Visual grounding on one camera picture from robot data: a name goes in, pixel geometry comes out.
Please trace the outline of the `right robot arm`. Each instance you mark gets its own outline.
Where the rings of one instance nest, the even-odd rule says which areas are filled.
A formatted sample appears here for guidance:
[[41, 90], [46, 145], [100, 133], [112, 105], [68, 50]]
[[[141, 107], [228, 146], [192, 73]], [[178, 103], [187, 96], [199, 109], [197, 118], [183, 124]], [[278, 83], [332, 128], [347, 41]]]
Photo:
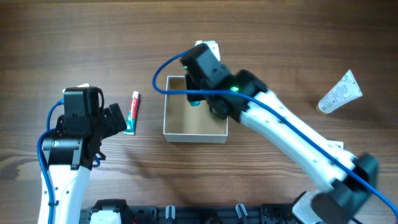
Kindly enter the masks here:
[[332, 144], [289, 111], [253, 73], [240, 70], [233, 75], [206, 44], [190, 49], [180, 61], [213, 114], [231, 117], [263, 135], [316, 185], [316, 191], [305, 193], [293, 205], [296, 219], [302, 223], [352, 220], [371, 191], [339, 166], [375, 187], [379, 163], [372, 155], [356, 157]]

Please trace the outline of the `green white soap box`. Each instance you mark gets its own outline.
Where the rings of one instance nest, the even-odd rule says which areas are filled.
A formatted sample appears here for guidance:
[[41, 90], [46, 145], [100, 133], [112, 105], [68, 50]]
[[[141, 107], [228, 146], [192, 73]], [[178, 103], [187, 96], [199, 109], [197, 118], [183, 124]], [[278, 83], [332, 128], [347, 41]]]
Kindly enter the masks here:
[[328, 144], [331, 147], [338, 147], [340, 149], [344, 149], [344, 142], [341, 141], [332, 141], [332, 140], [328, 140]]

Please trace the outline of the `blue mouthwash bottle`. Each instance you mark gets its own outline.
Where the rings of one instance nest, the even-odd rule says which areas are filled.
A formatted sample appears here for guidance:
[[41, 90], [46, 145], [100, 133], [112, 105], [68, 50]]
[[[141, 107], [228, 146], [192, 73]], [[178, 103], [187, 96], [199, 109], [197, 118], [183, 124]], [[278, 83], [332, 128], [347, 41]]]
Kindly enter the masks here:
[[189, 101], [189, 104], [191, 106], [199, 106], [201, 104], [201, 100]]

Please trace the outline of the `white lotion tube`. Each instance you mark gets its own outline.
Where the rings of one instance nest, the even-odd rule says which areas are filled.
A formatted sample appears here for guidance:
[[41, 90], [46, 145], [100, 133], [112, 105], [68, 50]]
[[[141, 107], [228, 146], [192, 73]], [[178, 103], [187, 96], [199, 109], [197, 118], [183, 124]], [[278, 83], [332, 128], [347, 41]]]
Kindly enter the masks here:
[[340, 81], [318, 102], [316, 109], [324, 114], [330, 114], [341, 106], [362, 97], [351, 70], [348, 70]]

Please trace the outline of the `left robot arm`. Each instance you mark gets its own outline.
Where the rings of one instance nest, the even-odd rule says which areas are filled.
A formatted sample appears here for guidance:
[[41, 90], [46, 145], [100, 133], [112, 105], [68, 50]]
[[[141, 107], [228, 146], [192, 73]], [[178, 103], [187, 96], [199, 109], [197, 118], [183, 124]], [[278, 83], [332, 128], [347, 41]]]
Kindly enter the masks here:
[[104, 106], [95, 86], [70, 87], [55, 106], [64, 108], [54, 128], [46, 125], [37, 142], [42, 172], [39, 223], [78, 223], [90, 173], [106, 156], [102, 141], [126, 130], [117, 103]]

